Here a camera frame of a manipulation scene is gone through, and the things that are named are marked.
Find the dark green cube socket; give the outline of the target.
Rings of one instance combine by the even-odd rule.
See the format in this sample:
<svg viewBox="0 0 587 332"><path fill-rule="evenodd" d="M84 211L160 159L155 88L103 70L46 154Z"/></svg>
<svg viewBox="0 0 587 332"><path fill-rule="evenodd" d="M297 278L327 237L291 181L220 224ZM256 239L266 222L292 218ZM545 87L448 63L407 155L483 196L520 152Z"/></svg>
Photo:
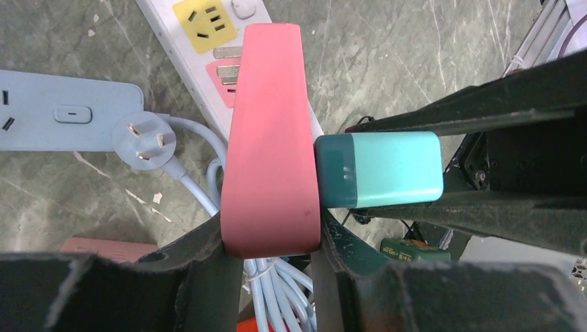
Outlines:
<svg viewBox="0 0 587 332"><path fill-rule="evenodd" d="M382 239L379 252L398 261L451 261L449 252L412 239Z"/></svg>

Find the pink socket adapter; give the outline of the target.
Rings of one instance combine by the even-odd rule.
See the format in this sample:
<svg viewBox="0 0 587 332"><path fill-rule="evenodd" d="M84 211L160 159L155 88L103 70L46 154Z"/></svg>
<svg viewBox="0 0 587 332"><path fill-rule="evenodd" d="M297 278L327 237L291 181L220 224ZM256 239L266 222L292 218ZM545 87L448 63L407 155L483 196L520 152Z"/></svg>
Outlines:
<svg viewBox="0 0 587 332"><path fill-rule="evenodd" d="M72 237L65 241L60 251L93 253L100 257L123 263L135 262L158 249L157 245L148 243Z"/></svg>

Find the light blue power strip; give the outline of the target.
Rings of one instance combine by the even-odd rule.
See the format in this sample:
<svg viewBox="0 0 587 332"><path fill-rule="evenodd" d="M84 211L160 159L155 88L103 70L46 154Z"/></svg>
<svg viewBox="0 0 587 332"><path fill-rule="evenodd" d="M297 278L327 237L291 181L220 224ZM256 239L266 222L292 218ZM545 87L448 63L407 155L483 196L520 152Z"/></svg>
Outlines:
<svg viewBox="0 0 587 332"><path fill-rule="evenodd" d="M116 123L144 109L124 82L1 71L1 150L112 151Z"/></svg>

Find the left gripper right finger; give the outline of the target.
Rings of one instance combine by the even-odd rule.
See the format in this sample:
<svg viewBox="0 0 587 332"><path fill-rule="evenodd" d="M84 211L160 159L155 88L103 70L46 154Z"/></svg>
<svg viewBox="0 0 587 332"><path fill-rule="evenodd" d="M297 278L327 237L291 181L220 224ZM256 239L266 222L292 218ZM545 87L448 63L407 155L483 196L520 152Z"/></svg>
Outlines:
<svg viewBox="0 0 587 332"><path fill-rule="evenodd" d="M319 331L585 331L586 299L538 264L395 261L321 215Z"/></svg>

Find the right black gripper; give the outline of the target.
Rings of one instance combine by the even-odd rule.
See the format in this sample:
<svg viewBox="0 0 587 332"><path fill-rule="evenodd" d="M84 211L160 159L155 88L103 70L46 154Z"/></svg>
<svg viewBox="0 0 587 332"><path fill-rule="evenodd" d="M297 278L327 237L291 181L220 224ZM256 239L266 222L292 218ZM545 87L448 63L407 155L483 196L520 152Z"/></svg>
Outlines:
<svg viewBox="0 0 587 332"><path fill-rule="evenodd" d="M353 209L586 256L586 52L468 86L416 111L348 133L463 134L440 199Z"/></svg>

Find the pink triangular power strip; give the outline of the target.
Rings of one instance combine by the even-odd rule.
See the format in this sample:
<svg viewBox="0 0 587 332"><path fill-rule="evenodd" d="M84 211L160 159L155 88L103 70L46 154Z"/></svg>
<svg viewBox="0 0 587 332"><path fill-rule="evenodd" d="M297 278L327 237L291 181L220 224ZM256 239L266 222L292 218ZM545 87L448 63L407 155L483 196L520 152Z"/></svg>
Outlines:
<svg viewBox="0 0 587 332"><path fill-rule="evenodd" d="M230 255L304 255L320 244L314 139L300 27L246 28L220 224Z"/></svg>

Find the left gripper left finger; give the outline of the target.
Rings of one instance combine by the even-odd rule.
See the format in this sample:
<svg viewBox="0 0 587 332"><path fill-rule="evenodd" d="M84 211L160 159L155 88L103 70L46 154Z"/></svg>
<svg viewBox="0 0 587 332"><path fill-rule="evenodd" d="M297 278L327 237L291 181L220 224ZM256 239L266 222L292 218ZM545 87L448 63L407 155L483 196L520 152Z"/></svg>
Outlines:
<svg viewBox="0 0 587 332"><path fill-rule="evenodd" d="M218 217L136 263L3 253L1 330L234 331L242 269Z"/></svg>

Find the teal green charger plug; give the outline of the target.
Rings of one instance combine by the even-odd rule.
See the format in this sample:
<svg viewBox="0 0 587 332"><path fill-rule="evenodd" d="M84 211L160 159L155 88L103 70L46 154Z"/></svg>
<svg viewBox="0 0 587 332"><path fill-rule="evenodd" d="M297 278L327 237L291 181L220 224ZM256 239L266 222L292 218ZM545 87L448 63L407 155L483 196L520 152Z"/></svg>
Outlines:
<svg viewBox="0 0 587 332"><path fill-rule="evenodd" d="M324 135L314 151L325 208L426 203L444 191L440 139L430 131Z"/></svg>

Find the red cube socket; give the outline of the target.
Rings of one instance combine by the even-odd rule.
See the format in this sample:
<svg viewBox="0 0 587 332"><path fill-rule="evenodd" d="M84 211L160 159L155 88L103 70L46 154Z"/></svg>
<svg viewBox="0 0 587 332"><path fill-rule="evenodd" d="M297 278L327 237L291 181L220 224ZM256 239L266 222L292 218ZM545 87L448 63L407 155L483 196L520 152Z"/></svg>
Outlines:
<svg viewBox="0 0 587 332"><path fill-rule="evenodd" d="M267 331L274 332L274 328L272 327L271 323L267 320L265 322L262 321L261 325L258 324L258 321L255 317L250 319L244 320L237 324L236 331L237 332L259 332L262 331L262 327L266 327Z"/></svg>

